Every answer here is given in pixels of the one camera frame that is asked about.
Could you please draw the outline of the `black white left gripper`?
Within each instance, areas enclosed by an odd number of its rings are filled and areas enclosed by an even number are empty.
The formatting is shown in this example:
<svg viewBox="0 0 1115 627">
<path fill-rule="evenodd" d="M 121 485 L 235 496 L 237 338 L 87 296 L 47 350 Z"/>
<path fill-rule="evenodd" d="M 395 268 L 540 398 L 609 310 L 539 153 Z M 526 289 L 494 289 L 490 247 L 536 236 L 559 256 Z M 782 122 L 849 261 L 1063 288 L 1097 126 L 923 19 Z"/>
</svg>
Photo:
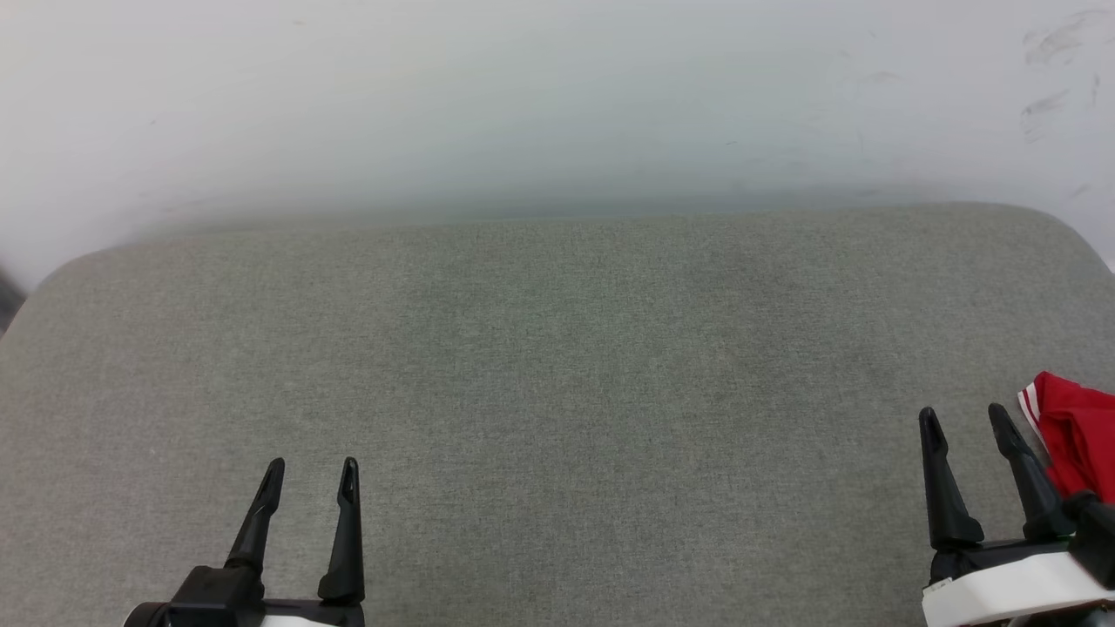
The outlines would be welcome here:
<svg viewBox="0 0 1115 627">
<path fill-rule="evenodd" d="M 281 501 L 284 460 L 273 459 L 248 505 L 226 563 L 194 568 L 168 602 L 140 602 L 122 627 L 366 627 L 362 508 L 358 461 L 342 464 L 339 515 L 318 600 L 266 599 L 261 576 L 268 528 Z"/>
</svg>

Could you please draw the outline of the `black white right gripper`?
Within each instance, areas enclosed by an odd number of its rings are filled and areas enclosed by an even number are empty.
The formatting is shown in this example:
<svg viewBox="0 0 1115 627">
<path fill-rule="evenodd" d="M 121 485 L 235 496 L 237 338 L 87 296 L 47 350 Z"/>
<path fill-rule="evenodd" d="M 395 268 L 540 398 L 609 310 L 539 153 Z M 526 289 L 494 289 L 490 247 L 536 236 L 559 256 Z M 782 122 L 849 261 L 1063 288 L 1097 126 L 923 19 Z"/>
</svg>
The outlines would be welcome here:
<svg viewBox="0 0 1115 627">
<path fill-rule="evenodd" d="M 935 409 L 920 409 L 919 433 L 930 546 L 922 591 L 927 627 L 1115 627 L 1115 541 L 1051 541 L 1074 536 L 1063 499 L 1008 409 L 988 416 L 1021 503 L 1024 540 L 985 541 L 948 461 Z"/>
</svg>

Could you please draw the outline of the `red garment with white stripes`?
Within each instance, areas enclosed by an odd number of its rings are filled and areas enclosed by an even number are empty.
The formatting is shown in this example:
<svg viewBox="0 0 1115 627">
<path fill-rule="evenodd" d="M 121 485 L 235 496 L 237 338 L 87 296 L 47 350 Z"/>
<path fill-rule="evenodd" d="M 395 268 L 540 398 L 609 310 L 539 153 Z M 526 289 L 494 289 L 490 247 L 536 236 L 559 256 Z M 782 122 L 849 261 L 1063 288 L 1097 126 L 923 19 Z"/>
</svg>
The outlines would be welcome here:
<svg viewBox="0 0 1115 627">
<path fill-rule="evenodd" d="M 1060 495 L 1087 489 L 1115 505 L 1115 395 L 1043 372 L 1017 401 L 1049 456 L 1047 473 Z"/>
</svg>

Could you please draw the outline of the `grey fabric sofa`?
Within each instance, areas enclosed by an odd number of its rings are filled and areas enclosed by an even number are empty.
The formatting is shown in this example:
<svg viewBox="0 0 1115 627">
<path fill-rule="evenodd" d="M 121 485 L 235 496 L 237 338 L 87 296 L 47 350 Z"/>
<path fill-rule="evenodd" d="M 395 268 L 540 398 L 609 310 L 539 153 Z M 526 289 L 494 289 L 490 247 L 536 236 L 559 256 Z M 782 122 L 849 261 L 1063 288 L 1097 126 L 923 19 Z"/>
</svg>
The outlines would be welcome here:
<svg viewBox="0 0 1115 627">
<path fill-rule="evenodd" d="M 991 539 L 987 407 L 1115 392 L 1115 274 L 1008 206 L 234 232 L 61 266 L 0 338 L 0 627 L 226 560 L 312 598 L 345 459 L 370 624 L 922 627 L 917 413 Z"/>
</svg>

